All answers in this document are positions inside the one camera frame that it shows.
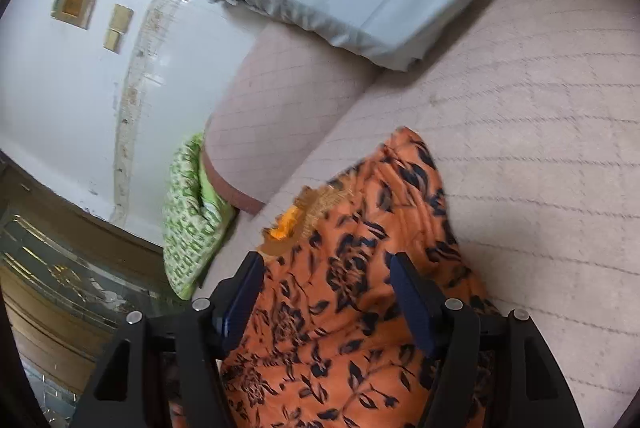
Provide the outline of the pink quilted bed cover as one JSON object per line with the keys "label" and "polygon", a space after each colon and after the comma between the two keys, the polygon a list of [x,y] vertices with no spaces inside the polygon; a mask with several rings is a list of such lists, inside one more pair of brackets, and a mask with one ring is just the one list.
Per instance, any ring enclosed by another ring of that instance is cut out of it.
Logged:
{"label": "pink quilted bed cover", "polygon": [[588,427],[639,388],[639,1],[476,0],[406,72],[380,70],[200,292],[234,274],[304,188],[398,129],[442,179],[463,262],[495,312],[529,313]]}

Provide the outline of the orange black floral garment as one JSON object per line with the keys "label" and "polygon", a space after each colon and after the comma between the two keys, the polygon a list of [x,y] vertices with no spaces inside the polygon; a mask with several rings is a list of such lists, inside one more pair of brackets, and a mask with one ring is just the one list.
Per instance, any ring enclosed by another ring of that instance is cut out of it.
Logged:
{"label": "orange black floral garment", "polygon": [[264,232],[265,279],[221,366],[240,427],[413,427],[436,378],[390,284],[408,255],[445,295],[491,314],[462,258],[442,179],[421,137],[401,128],[355,166],[304,188]]}

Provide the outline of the pink quilted bed bolster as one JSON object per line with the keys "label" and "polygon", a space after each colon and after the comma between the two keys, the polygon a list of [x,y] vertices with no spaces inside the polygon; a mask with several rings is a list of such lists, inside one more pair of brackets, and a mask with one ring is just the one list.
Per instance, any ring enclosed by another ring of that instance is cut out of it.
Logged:
{"label": "pink quilted bed bolster", "polygon": [[267,24],[205,127],[213,189],[258,214],[379,72],[310,32]]}

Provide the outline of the small gold wall switch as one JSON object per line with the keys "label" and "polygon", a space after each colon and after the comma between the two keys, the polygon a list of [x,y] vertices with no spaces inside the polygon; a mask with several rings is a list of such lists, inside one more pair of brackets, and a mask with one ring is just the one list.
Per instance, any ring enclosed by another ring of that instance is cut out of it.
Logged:
{"label": "small gold wall switch", "polygon": [[134,16],[134,11],[120,4],[114,5],[114,10],[107,26],[106,35],[103,42],[105,50],[118,54],[122,37],[128,32],[130,22]]}

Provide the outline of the green white patterned pillow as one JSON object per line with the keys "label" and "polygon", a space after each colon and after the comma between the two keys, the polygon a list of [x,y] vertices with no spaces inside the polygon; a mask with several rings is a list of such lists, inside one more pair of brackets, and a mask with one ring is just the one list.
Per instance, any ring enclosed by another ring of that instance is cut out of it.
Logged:
{"label": "green white patterned pillow", "polygon": [[189,300],[224,244],[236,210],[209,183],[202,134],[187,139],[169,167],[163,205],[163,260],[171,289]]}

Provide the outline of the dark wooden cabinet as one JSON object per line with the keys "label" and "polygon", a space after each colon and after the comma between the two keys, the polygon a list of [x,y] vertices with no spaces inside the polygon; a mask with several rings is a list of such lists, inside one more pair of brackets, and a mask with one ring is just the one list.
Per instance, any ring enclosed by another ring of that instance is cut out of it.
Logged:
{"label": "dark wooden cabinet", "polygon": [[44,418],[66,427],[118,325],[180,309],[160,247],[93,217],[1,158],[1,292]]}

